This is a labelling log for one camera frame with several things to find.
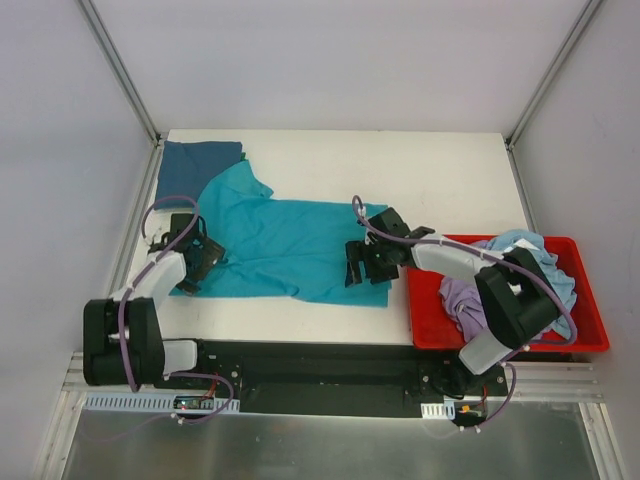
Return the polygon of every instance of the white table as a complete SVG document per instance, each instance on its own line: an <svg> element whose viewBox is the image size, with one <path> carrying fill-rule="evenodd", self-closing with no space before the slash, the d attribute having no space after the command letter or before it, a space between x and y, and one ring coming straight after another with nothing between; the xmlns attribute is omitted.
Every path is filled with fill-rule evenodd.
<svg viewBox="0 0 640 480"><path fill-rule="evenodd" d="M395 207L411 228L425 225L445 234L526 228L499 134L172 130L168 139L241 141L274 198L350 202L357 193L366 202ZM168 214L154 213L147 230L166 229L168 221ZM140 238L130 275L146 251ZM403 275L393 283L386 309L291 298L170 297L158 316L164 338L411 344Z"/></svg>

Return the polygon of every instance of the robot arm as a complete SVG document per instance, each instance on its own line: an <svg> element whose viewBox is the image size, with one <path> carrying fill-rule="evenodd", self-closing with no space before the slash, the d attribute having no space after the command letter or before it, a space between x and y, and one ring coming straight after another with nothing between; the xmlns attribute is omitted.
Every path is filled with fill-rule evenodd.
<svg viewBox="0 0 640 480"><path fill-rule="evenodd" d="M160 257L193 219L192 214L171 216L170 231L149 253L140 272L145 272L125 307L125 331L134 377L139 383L155 383L176 371L196 366L197 345L193 340L162 340L157 310L174 288L193 295L197 283L221 260L225 249L207 237L202 217L197 228ZM91 300L84 308L83 372L89 385L127 383L119 346L118 308L128 287L109 298Z"/></svg>
<svg viewBox="0 0 640 480"><path fill-rule="evenodd" d="M407 266L477 286L488 328L460 350L451 366L448 376L456 395L480 382L485 372L520 350L560 315L535 282L495 261L523 267L550 286L527 249L516 248L503 254L454 242L425 227L410 231L393 208L368 222L375 231L367 231L364 241L346 244L347 287L362 282L361 262L372 283L398 278L398 266ZM376 232L423 243L399 243Z"/></svg>

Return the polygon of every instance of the red plastic bin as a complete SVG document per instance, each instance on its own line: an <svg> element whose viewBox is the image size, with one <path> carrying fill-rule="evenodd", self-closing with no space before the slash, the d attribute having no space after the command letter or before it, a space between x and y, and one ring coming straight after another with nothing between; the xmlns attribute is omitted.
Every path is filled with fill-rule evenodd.
<svg viewBox="0 0 640 480"><path fill-rule="evenodd" d="M448 235L461 243L490 240L494 235ZM602 324L587 274L584 271L578 247L566 237L545 237L545 248L558 255L558 268L575 278L578 295L571 316L578 328L578 339L573 345L533 345L535 352L586 353L604 352L609 349L609 339ZM442 275L422 270L408 269L409 310L413 343L425 350L460 349L464 346L462 333L447 316L438 295ZM547 332L543 339L561 340L555 332Z"/></svg>

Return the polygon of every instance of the clothing pile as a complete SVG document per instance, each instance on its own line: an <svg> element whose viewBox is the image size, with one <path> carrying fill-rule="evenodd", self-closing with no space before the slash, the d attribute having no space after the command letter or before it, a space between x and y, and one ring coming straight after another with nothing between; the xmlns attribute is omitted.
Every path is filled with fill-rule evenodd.
<svg viewBox="0 0 640 480"><path fill-rule="evenodd" d="M527 248L531 251L538 265L540 265L542 272L564 306L571 311L575 305L577 299L577 295L574 292L575 280L556 266L558 256L545 250L544 238L537 233L526 230L510 230L488 242L479 242L474 245L498 252L507 252L515 247ZM484 316L477 288L461 280L445 277L438 293L447 315L456 322L456 326L462 332L465 342L471 341L478 333L487 328L487 320ZM555 331L565 339L571 337L567 319L562 316L542 333L549 330Z"/></svg>

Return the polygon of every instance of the gray wall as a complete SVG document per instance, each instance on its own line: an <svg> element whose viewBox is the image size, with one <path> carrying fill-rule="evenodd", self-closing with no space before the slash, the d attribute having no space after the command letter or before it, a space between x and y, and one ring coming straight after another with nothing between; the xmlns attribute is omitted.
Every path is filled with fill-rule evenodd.
<svg viewBox="0 0 640 480"><path fill-rule="evenodd" d="M507 133L584 0L96 0L170 128Z"/></svg>
<svg viewBox="0 0 640 480"><path fill-rule="evenodd" d="M540 229L579 244L611 351L596 360L607 405L640 478L640 2L609 0L516 158Z"/></svg>
<svg viewBox="0 0 640 480"><path fill-rule="evenodd" d="M0 478L29 478L150 144L74 2L0 14Z"/></svg>

